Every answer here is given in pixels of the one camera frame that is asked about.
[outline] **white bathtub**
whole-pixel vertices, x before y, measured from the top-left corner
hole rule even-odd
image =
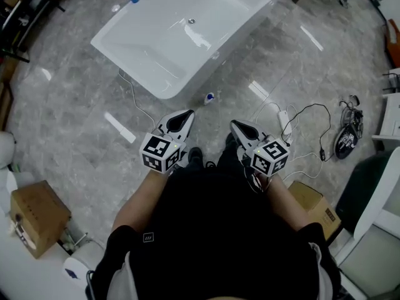
[[[265,19],[273,2],[130,2],[96,34],[91,44],[157,98],[170,99],[182,107],[181,101],[190,98]]]

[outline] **black shoe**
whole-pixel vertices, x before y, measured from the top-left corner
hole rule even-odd
[[[225,140],[225,149],[230,146],[235,146],[236,149],[238,148],[238,143],[232,133],[229,133]]]
[[[212,161],[207,161],[206,162],[206,168],[215,168],[216,165]]]
[[[189,161],[189,163],[191,163],[193,159],[197,158],[200,160],[201,164],[203,164],[203,153],[201,152],[201,149],[199,147],[193,147],[189,151],[187,160]]]
[[[337,0],[339,1],[340,5],[345,8],[348,9],[349,8],[349,4],[345,1],[345,0]]]

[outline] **sleeve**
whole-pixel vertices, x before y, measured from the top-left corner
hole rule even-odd
[[[111,279],[120,270],[126,254],[140,243],[139,234],[129,226],[115,229],[107,240],[106,252],[92,275],[91,284],[96,300],[106,299]],[[85,290],[86,297],[91,299],[90,290]]]
[[[305,240],[308,243],[315,243],[319,246],[322,254],[321,266],[325,269],[331,279],[333,296],[335,299],[341,288],[340,271],[329,252],[324,237],[323,227],[319,223],[314,222],[300,229],[297,233],[300,235],[302,240]]]

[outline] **power adapter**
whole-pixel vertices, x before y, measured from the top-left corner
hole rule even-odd
[[[283,130],[283,134],[288,136],[292,133],[292,126],[289,123],[289,116],[286,110],[279,111],[277,114],[277,118],[279,119],[279,123],[281,124],[281,129]]]
[[[319,157],[321,158],[322,161],[325,161],[325,150],[321,147],[321,150],[319,150]]]

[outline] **white cabinet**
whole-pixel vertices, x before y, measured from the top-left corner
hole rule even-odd
[[[372,136],[372,140],[382,141],[385,150],[393,150],[400,146],[400,93],[385,94],[387,100],[385,116],[381,132]]]

